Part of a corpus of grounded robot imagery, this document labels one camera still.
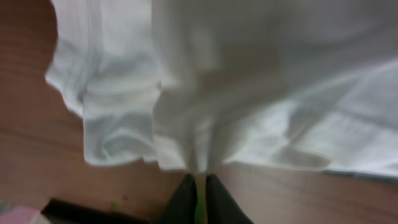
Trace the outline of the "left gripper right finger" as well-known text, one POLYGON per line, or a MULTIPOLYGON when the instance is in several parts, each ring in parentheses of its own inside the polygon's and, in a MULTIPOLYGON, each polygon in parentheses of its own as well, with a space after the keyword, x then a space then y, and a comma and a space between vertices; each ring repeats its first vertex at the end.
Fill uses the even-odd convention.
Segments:
POLYGON ((208 224, 254 224, 216 175, 206 177, 205 192, 208 224))

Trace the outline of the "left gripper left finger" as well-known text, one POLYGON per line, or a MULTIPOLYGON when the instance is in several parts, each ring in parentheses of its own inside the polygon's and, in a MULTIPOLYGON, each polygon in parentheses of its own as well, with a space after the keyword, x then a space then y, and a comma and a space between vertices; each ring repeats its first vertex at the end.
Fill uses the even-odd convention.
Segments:
POLYGON ((194 176, 187 174, 154 224, 194 224, 196 207, 197 185, 194 176))

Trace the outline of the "white t-shirt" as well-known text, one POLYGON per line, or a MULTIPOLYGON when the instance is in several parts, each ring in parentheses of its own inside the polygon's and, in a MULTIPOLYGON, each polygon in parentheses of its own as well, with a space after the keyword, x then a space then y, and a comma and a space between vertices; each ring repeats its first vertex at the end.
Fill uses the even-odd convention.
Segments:
POLYGON ((397 176, 397 2, 54 1, 85 161, 397 176))

